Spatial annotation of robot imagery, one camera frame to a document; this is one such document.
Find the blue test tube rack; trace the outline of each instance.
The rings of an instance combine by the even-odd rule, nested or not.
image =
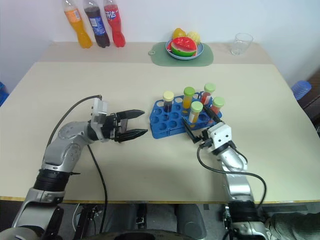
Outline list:
[[[202,93],[203,92],[196,92],[193,95],[192,102],[200,101]],[[155,139],[161,139],[176,134],[185,133],[186,130],[182,118],[185,118],[189,125],[193,126],[192,130],[203,129],[216,124],[204,111],[200,112],[197,122],[191,124],[188,120],[189,113],[187,115],[183,115],[182,113],[183,98],[184,96],[181,95],[176,96],[173,99],[171,112],[164,111],[164,101],[162,99],[155,101],[149,117],[152,136]]]

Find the floor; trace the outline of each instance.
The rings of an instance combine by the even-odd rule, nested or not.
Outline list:
[[[18,201],[0,201],[0,231],[11,226],[20,205],[21,202]],[[221,240],[225,233],[221,217],[224,206],[221,204],[198,204],[197,206],[202,214],[207,232],[205,239]],[[64,216],[59,234],[62,236],[63,240],[71,240],[74,236],[72,218],[76,204],[61,204],[61,207],[64,209]],[[103,205],[101,204],[98,204],[97,207],[100,210],[103,209]],[[80,205],[76,213],[80,213],[81,210],[82,206]],[[177,220],[173,205],[148,204],[147,210],[148,229],[177,230]],[[262,210],[267,212],[269,216],[274,213],[318,213],[320,212],[320,202],[264,204]],[[95,223],[96,232],[98,233],[101,223],[100,215],[95,217]],[[91,222],[88,227],[87,235],[94,235],[94,232],[94,224]]]

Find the test tube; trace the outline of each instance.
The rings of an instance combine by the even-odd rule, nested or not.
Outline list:
[[[220,109],[225,105],[225,99],[221,96],[216,96],[213,99],[211,110],[214,111],[215,114],[220,112]]]
[[[172,91],[165,91],[163,93],[163,101],[164,101],[164,104],[163,104],[163,110],[166,112],[166,113],[170,113],[171,110],[172,110],[172,101],[174,100],[174,93]]]
[[[210,101],[211,94],[216,90],[216,85],[213,83],[207,83],[204,85],[204,92],[201,97],[201,103],[207,105]]]
[[[188,111],[190,109],[191,103],[192,103],[192,97],[194,96],[196,90],[191,87],[187,86],[184,88],[184,96],[183,96],[183,102],[182,102],[182,113],[183,115],[187,115]]]
[[[197,122],[200,112],[202,111],[203,104],[199,101],[194,101],[191,103],[191,111],[189,115],[189,122],[193,125],[190,125],[191,128],[193,128],[195,125],[194,123]]]

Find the dark liquid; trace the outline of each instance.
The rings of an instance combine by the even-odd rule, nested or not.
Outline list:
[[[88,18],[97,18],[101,17],[100,15],[100,8],[98,6],[90,6],[84,9],[86,15]],[[96,43],[102,47],[105,48],[106,46],[110,46],[110,40],[107,34],[107,31],[103,35],[96,35],[94,34]]]
[[[166,113],[170,113],[172,110],[172,102],[171,101],[164,101],[163,108],[164,108],[163,110]]]

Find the plate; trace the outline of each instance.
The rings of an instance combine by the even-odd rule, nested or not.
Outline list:
[[[195,56],[177,56],[177,55],[174,55],[172,52],[170,52],[169,50],[168,50],[168,45],[169,45],[169,43],[171,42],[172,40],[169,40],[169,41],[167,41],[166,42],[166,44],[165,44],[165,50],[166,50],[166,52],[171,56],[171,57],[173,57],[173,58],[175,58],[175,59],[179,59],[179,60],[191,60],[191,59],[195,59],[195,58],[197,58],[197,57],[199,57],[201,54],[202,54],[202,52],[204,51],[204,45],[200,42],[200,44],[199,45],[197,45],[197,50],[196,50],[196,55]]]

